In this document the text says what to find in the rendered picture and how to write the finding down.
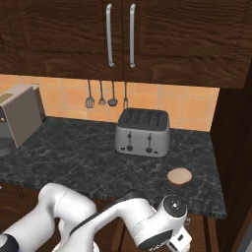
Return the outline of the hanging ladle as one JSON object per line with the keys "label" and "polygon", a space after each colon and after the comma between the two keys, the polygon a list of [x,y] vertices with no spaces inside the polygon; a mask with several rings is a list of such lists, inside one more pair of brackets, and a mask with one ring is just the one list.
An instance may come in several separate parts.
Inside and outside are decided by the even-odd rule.
{"label": "hanging ladle", "polygon": [[112,99],[108,101],[109,106],[116,106],[118,100],[115,98],[114,81],[112,81]]}

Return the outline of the round tan bread slice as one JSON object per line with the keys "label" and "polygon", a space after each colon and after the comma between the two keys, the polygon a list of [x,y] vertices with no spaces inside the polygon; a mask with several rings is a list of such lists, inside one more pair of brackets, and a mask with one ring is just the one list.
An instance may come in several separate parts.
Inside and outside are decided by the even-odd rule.
{"label": "round tan bread slice", "polygon": [[192,173],[183,167],[174,168],[167,174],[167,180],[175,185],[186,184],[191,179]]}

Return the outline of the tall dark wood cabinet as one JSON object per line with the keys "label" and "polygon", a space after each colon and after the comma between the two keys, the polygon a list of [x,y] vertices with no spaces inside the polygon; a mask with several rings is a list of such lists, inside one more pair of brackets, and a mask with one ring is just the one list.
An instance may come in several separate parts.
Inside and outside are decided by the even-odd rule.
{"label": "tall dark wood cabinet", "polygon": [[252,61],[242,90],[220,89],[211,137],[227,212],[219,251],[236,252],[252,220]]}

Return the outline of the silver four-slot toaster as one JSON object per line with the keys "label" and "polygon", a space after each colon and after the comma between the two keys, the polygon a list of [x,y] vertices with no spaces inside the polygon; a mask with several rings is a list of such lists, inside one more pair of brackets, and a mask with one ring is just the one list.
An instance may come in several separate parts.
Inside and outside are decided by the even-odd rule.
{"label": "silver four-slot toaster", "polygon": [[164,110],[126,108],[115,130],[118,153],[162,158],[170,143],[169,116]]}

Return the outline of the hanging small skimmer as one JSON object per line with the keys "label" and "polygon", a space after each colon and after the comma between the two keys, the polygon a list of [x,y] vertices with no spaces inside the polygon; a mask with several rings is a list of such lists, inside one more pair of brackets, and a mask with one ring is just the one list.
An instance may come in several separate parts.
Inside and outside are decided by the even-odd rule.
{"label": "hanging small skimmer", "polygon": [[98,101],[98,105],[106,105],[106,100],[103,97],[102,80],[99,81],[99,87],[100,87],[100,99]]}

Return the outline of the hanging slotted spatula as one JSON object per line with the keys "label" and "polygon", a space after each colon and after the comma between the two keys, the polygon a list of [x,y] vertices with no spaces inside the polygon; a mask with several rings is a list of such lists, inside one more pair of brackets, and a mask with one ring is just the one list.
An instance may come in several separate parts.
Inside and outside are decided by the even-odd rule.
{"label": "hanging slotted spatula", "polygon": [[89,96],[85,100],[86,108],[93,108],[95,106],[95,99],[92,96],[92,89],[89,89]]}

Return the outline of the dark wood base cabinet front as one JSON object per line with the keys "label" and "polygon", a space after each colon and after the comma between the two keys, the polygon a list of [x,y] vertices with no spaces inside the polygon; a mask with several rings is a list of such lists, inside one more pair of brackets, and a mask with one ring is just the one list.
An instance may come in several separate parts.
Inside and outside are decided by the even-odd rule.
{"label": "dark wood base cabinet front", "polygon": [[37,204],[38,190],[0,183],[0,232],[29,213]]}

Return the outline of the hanging meat fork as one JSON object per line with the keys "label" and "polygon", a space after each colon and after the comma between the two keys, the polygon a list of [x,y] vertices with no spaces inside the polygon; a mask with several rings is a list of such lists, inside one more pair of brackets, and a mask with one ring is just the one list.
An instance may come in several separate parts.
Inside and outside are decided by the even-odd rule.
{"label": "hanging meat fork", "polygon": [[123,98],[123,109],[128,107],[128,97],[127,97],[127,82],[124,82],[124,98]]}

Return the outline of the dark wood cupboard door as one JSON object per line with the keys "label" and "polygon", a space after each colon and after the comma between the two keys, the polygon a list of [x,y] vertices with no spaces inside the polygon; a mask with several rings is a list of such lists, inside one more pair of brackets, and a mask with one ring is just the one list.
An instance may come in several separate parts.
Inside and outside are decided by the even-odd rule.
{"label": "dark wood cupboard door", "polygon": [[[130,6],[136,4],[130,67]],[[252,0],[122,0],[127,82],[241,89],[252,61]]]}
{"label": "dark wood cupboard door", "polygon": [[122,0],[0,0],[0,74],[121,81],[121,7]]}

